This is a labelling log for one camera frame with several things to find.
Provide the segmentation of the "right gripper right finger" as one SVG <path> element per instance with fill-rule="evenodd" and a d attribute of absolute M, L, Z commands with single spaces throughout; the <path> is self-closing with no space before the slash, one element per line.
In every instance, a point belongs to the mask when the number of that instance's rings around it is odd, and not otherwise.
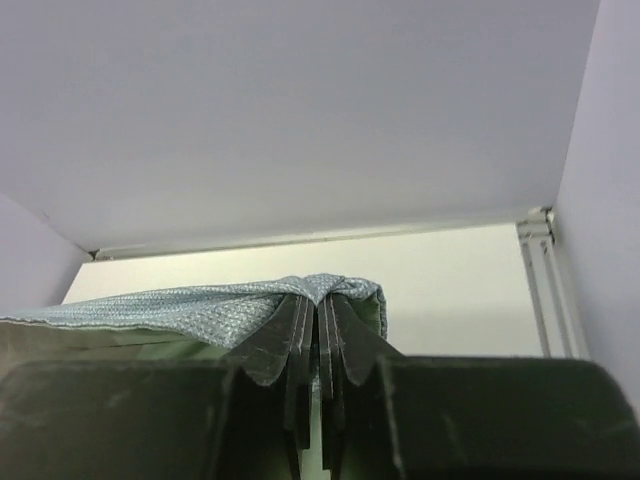
<path fill-rule="evenodd" d="M 341 295 L 317 310 L 322 466 L 334 479 L 635 479 L 639 423 L 602 367 L 406 356 Z"/>

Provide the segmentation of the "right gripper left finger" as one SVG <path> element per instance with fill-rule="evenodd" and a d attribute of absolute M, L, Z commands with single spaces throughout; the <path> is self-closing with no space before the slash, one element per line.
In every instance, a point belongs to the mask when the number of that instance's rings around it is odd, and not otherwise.
<path fill-rule="evenodd" d="M 289 295 L 217 361 L 56 361 L 1 383 L 5 479 L 297 479 L 314 305 Z"/>

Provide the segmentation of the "blue pillowcase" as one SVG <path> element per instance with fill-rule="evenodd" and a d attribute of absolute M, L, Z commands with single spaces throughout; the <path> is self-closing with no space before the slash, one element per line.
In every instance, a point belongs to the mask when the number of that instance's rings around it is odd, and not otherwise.
<path fill-rule="evenodd" d="M 286 295 L 317 306 L 341 294 L 381 337 L 386 299 L 370 280 L 333 274 L 148 290 L 4 314 L 1 369 L 34 360 L 216 359 L 275 312 Z"/>

